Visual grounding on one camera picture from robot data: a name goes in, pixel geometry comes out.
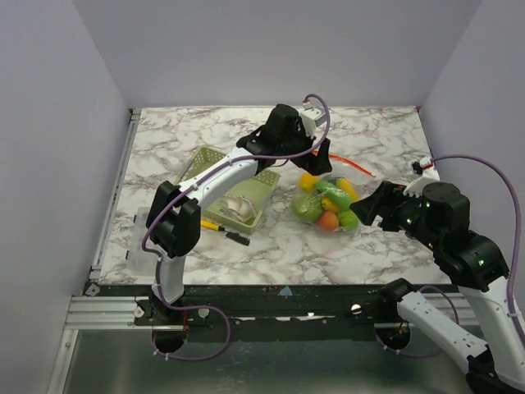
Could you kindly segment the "yellow pear toy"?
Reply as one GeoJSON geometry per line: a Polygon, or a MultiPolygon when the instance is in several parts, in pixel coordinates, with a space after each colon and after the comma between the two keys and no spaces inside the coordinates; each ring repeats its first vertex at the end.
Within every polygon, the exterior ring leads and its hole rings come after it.
{"type": "Polygon", "coordinates": [[[315,185],[321,180],[319,176],[311,175],[308,172],[304,172],[299,178],[299,188],[305,192],[313,192],[315,185]]]}

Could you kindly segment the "yellow corn toy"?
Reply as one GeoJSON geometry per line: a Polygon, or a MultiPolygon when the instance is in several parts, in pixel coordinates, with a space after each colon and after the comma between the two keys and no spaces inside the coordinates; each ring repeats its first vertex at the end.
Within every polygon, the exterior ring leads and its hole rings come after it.
{"type": "Polygon", "coordinates": [[[350,198],[352,202],[358,201],[358,192],[354,188],[354,185],[346,178],[339,177],[336,179],[336,186],[343,190],[350,198]]]}

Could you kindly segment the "clear zip top bag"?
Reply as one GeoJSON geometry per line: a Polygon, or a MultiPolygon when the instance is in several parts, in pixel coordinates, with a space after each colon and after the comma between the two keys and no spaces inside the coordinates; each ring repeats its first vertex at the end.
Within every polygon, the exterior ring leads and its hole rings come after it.
{"type": "Polygon", "coordinates": [[[319,176],[303,172],[290,201],[292,217],[324,233],[353,233],[360,224],[350,205],[364,196],[378,172],[370,163],[359,163],[331,153],[331,170],[319,176]]]}

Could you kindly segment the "orange peach toy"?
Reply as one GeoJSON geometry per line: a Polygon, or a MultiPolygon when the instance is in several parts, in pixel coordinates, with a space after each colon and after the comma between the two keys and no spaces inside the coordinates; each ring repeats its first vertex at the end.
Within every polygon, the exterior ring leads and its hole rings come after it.
{"type": "Polygon", "coordinates": [[[335,231],[338,229],[340,222],[337,215],[331,211],[325,211],[316,222],[317,227],[323,231],[335,231]]]}

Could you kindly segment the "green cabbage toy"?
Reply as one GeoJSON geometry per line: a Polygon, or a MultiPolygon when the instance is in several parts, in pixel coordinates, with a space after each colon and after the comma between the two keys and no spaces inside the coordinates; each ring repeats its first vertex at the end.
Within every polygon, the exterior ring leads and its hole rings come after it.
{"type": "Polygon", "coordinates": [[[296,195],[290,207],[292,213],[304,222],[316,222],[323,214],[322,202],[315,194],[296,195]]]}

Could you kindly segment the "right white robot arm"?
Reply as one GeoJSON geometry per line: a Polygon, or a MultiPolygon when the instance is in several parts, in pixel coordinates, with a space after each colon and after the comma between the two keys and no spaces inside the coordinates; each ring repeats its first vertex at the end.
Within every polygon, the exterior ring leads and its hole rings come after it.
{"type": "Polygon", "coordinates": [[[494,241],[470,230],[469,199],[450,183],[432,182],[412,196],[404,186],[384,181],[350,208],[363,225],[380,218],[382,230],[404,231],[427,247],[469,303],[484,337],[461,328],[404,279],[380,289],[379,315],[417,326],[464,372],[472,392],[522,393],[524,346],[506,293],[509,268],[494,241]]]}

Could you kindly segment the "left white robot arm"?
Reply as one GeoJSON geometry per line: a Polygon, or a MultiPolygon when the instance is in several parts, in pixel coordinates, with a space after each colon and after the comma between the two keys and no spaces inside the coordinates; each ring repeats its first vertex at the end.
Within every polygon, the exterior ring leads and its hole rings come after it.
{"type": "Polygon", "coordinates": [[[313,175],[331,170],[330,141],[326,134],[315,136],[318,127],[330,127],[329,108],[315,94],[307,95],[303,106],[298,111],[276,105],[266,122],[239,139],[223,159],[178,185],[165,181],[157,188],[141,247],[157,256],[152,290],[158,300],[153,313],[162,323],[175,323],[181,316],[178,300],[184,294],[185,259],[199,241],[204,210],[278,160],[313,175]]]}

